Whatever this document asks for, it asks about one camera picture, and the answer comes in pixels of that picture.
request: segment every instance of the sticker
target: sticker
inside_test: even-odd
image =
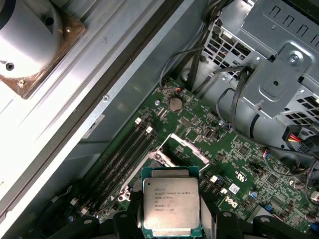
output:
[[[96,127],[100,124],[100,122],[104,119],[104,117],[105,115],[100,115],[82,138],[87,139],[91,135],[91,133],[96,129]]]
[[[240,187],[238,187],[236,184],[233,183],[232,185],[230,185],[228,190],[236,195],[236,193],[238,193],[239,189],[240,189]]]

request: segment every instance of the motherboard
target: motherboard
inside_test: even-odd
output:
[[[267,213],[306,232],[305,215],[316,209],[295,189],[301,178],[273,174],[264,149],[237,136],[213,107],[172,79],[166,87],[173,90],[156,88],[84,177],[82,213],[104,221],[125,210],[130,193],[142,188],[142,168],[197,166],[200,192],[214,195],[220,210],[248,222]],[[277,171],[289,172],[272,156],[268,161]]]

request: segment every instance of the screw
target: screw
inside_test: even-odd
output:
[[[108,101],[110,97],[108,95],[103,96],[103,101]]]
[[[5,68],[7,71],[12,71],[14,69],[14,64],[13,63],[7,63],[5,65]]]
[[[20,80],[20,81],[18,82],[18,86],[21,87],[21,88],[24,86],[24,84],[25,84],[25,81],[24,81],[24,80]]]
[[[71,28],[70,26],[67,26],[67,27],[65,28],[65,30],[66,30],[66,32],[70,33],[70,32],[72,31],[72,28]]]
[[[299,56],[297,56],[297,55],[292,55],[291,57],[290,57],[290,59],[289,59],[289,63],[290,64],[296,64],[297,62],[299,61]]]
[[[263,223],[269,223],[270,220],[268,218],[260,218]]]
[[[224,213],[223,213],[223,216],[224,216],[224,217],[231,217],[231,213],[229,213],[229,212],[224,212]]]

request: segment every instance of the green circuit board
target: green circuit board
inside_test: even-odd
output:
[[[167,87],[178,87],[178,84],[169,80]],[[182,100],[181,111],[173,112],[170,110],[168,103],[172,98]],[[152,125],[158,134],[140,158],[136,159],[128,174],[132,173],[150,150],[160,146],[171,133],[174,133],[200,149],[201,154],[209,160],[209,165],[200,171],[202,180],[199,182],[199,187],[202,192],[212,191],[219,194],[216,205],[220,210],[235,212],[246,220],[258,205],[262,207],[268,205],[268,209],[272,208],[271,213],[275,217],[301,232],[308,230],[310,223],[304,219],[304,215],[315,211],[315,208],[309,206],[302,191],[293,188],[299,179],[272,174],[264,163],[262,149],[239,138],[232,132],[229,125],[220,126],[218,124],[219,118],[214,113],[213,108],[185,89],[180,91],[155,89],[107,148],[86,178],[91,178],[94,171],[102,166],[102,159],[105,160],[118,147],[137,118]],[[182,146],[174,139],[169,138],[163,148],[165,154],[169,155],[176,165],[198,166],[199,169],[206,166],[188,147]],[[268,159],[277,171],[288,173],[287,168],[282,163],[271,156]],[[149,159],[142,167],[158,166],[158,162]],[[218,178],[217,182],[210,181],[213,177]],[[125,178],[114,189],[113,197],[118,195],[124,181]],[[141,188],[140,172],[134,175],[129,187],[136,191]],[[251,197],[252,192],[256,192],[258,196]],[[128,203],[128,201],[116,202],[117,210],[125,209]],[[106,218],[108,212],[102,214],[101,218]]]

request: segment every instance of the intel xeon processor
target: intel xeon processor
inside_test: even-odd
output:
[[[198,179],[185,168],[148,170],[154,171],[151,177],[143,179],[145,236],[198,236],[201,233]]]

